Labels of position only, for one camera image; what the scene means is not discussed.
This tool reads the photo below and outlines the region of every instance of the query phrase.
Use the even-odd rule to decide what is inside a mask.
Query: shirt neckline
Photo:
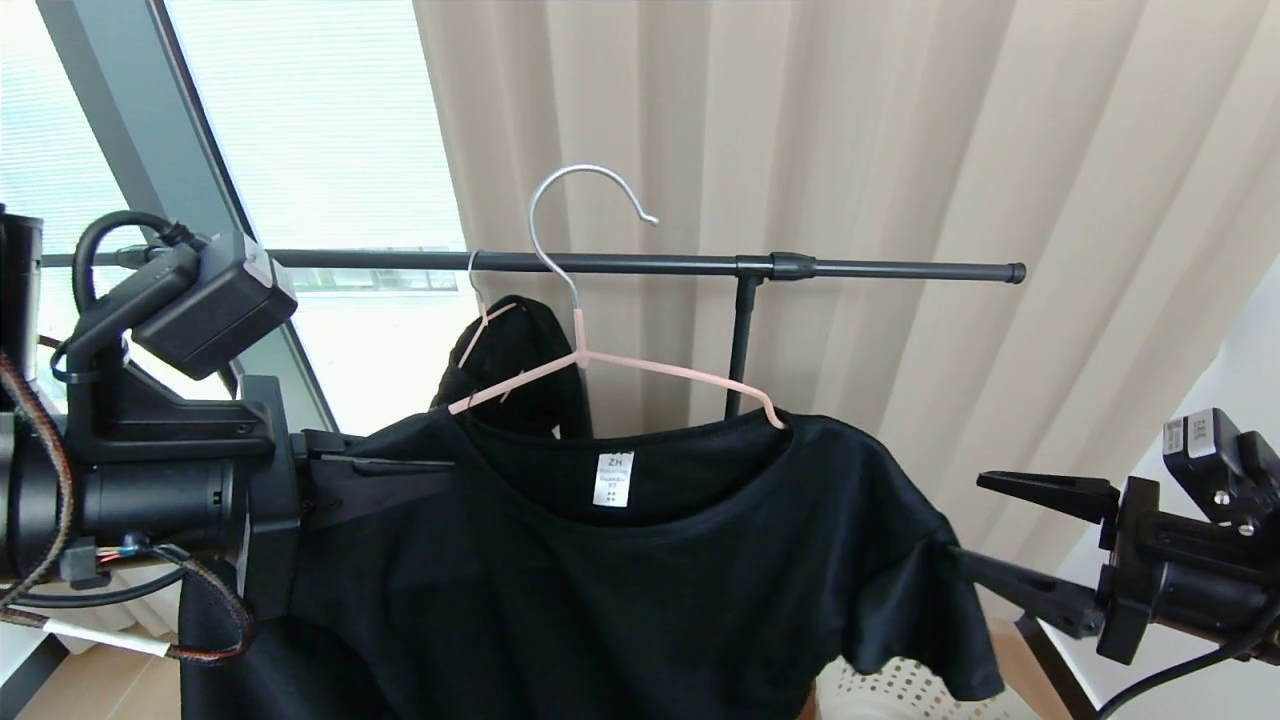
[[[507,442],[515,446],[540,448],[564,447],[584,452],[591,451],[604,454],[640,450],[664,442],[713,438],[718,434],[731,433],[741,428],[768,424],[764,411],[754,410],[727,420],[717,420],[714,423],[694,425],[691,428],[680,428],[641,436],[621,438],[547,439],[509,433],[507,430],[483,424],[475,418],[468,418],[465,413],[461,415],[451,415],[448,409],[442,407],[439,410],[443,414],[443,421],[440,425],[445,428],[445,434],[449,436],[448,439],[451,445],[458,448],[456,461],[462,469],[466,470],[465,477],[461,478],[462,483],[467,486],[466,489],[471,489],[472,487],[481,488],[488,496],[484,500],[500,502],[509,511],[518,514],[539,527],[561,533],[588,536],[598,542],[664,543],[690,538],[707,532],[721,524],[727,518],[750,507],[759,497],[767,495],[774,486],[777,486],[786,475],[783,468],[795,455],[795,447],[797,445],[796,416],[778,409],[778,418],[787,425],[787,429],[776,432],[788,433],[790,437],[787,438],[787,445],[782,452],[780,452],[778,456],[769,462],[768,466],[751,478],[736,493],[710,507],[677,520],[669,520],[667,523],[654,525],[618,528],[609,525],[593,525],[579,520],[571,520],[557,515],[538,502],[525,497],[521,492],[513,488],[507,479],[489,464],[488,460],[485,460],[484,455],[480,454],[475,443],[471,442],[471,438],[467,434],[468,429],[471,429],[471,432],[483,432],[490,437],[498,438],[500,442]]]

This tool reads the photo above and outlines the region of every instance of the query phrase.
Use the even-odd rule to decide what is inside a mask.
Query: clothes hanger
[[[566,168],[556,170],[547,179],[544,179],[543,184],[538,187],[536,192],[534,192],[534,197],[529,201],[529,240],[532,241],[534,243],[534,254],[538,255],[538,259],[541,260],[543,264],[547,265],[548,269],[550,269],[550,272],[559,275],[561,279],[563,279],[564,283],[568,284],[570,293],[573,297],[575,350],[573,352],[570,352],[563,357],[552,360],[550,363],[547,363],[544,365],[539,365],[538,368],[534,368],[529,372],[516,375],[515,378],[503,380],[493,387],[488,387],[472,395],[471,397],[466,397],[463,400],[451,404],[449,414],[457,415],[458,413],[462,413],[468,407],[472,407],[481,402],[486,402],[489,400],[493,400],[494,397],[500,397],[507,392],[512,391],[513,388],[529,384],[562,368],[568,368],[570,365],[573,364],[577,364],[580,368],[586,368],[589,361],[596,360],[600,363],[607,363],[609,365],[636,368],[639,370],[648,370],[650,373],[662,373],[664,375],[675,375],[677,378],[704,382],[726,389],[737,391],[742,395],[759,400],[760,405],[764,406],[764,415],[769,419],[769,424],[772,424],[778,429],[786,429],[786,425],[782,423],[781,419],[778,419],[778,414],[774,410],[773,401],[769,400],[769,396],[765,395],[763,391],[756,389],[751,386],[742,384],[740,382],[731,380],[721,375],[701,373],[699,370],[692,370],[690,368],[681,368],[678,365],[667,365],[666,363],[654,363],[650,360],[639,360],[635,357],[622,357],[620,355],[608,355],[604,352],[598,352],[595,350],[588,350],[586,320],[582,316],[582,301],[577,292],[577,284],[573,282],[573,278],[568,277],[568,273],[566,273],[563,268],[557,265],[556,261],[552,260],[550,256],[548,256],[547,252],[543,250],[543,243],[538,241],[538,228],[535,227],[534,222],[534,217],[538,210],[538,202],[541,201],[543,193],[547,192],[547,188],[549,188],[552,183],[554,183],[559,178],[572,173],[595,173],[612,179],[614,183],[618,184],[618,187],[621,187],[627,193],[627,197],[631,200],[631,205],[635,208],[636,214],[640,215],[641,220],[654,225],[658,224],[658,218],[654,218],[653,215],[645,213],[644,208],[640,206],[640,200],[637,200],[635,192],[631,191],[631,186],[628,186],[627,182],[622,179],[621,176],[618,176],[617,173],[614,173],[608,168],[600,165],[568,165]]]
[[[467,357],[470,357],[471,351],[475,350],[476,341],[480,340],[480,334],[489,327],[489,322],[516,306],[515,302],[509,302],[493,313],[489,313],[489,306],[484,301],[484,295],[481,295],[480,288],[476,287],[476,277],[471,272],[476,263],[476,255],[480,255],[479,250],[474,250],[471,252],[471,258],[467,259],[467,282],[471,283],[471,291],[476,293],[476,305],[480,306],[480,327],[476,328],[475,334],[471,336],[471,342],[467,343],[467,348],[462,351],[462,357],[458,359],[458,368],[466,365]]]

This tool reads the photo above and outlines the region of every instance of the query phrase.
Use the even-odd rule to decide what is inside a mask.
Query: window
[[[69,254],[81,232],[105,213],[127,208],[35,3],[0,1],[0,202],[8,211],[45,222],[45,255]],[[143,242],[120,229],[105,250]],[[99,293],[128,270],[97,268]],[[70,270],[45,268],[40,287],[40,332],[64,338],[76,327]],[[225,398],[218,378],[195,382],[138,346],[131,356],[179,395]],[[40,383],[65,411],[65,388],[40,363]]]
[[[268,249],[465,247],[410,0],[168,4]],[[294,324],[343,432],[426,409],[475,318],[452,272],[298,269]]]

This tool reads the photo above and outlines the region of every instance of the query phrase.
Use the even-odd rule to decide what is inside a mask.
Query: beige curtain
[[[859,425],[963,541],[1052,569],[1078,521],[1001,468],[1119,480],[1280,247],[1280,0],[439,3],[417,18],[472,247],[1025,261],[1023,286],[760,288],[746,380]],[[490,277],[567,307],[549,277]],[[594,347],[726,372],[733,282],[580,278]],[[598,433],[723,395],[588,373]]]

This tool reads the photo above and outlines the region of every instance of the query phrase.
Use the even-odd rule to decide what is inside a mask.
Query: white perforated basket
[[[874,675],[859,675],[837,660],[818,675],[822,720],[1037,720],[1011,689],[983,702],[956,702],[929,669],[890,660]]]

